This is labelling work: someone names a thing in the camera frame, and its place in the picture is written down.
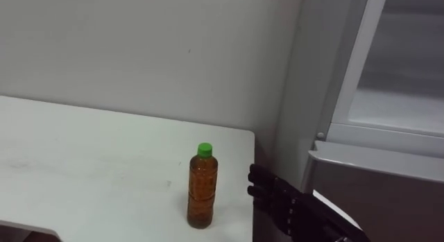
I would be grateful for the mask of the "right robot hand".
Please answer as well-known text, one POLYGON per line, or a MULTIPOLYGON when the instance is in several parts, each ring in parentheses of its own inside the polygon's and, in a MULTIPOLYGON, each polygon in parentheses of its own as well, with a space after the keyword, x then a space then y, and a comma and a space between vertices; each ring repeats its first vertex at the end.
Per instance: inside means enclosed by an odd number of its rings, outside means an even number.
POLYGON ((251 164, 247 192, 253 206, 292 241, 370 242, 360 228, 311 193, 303 193, 263 166, 251 164))

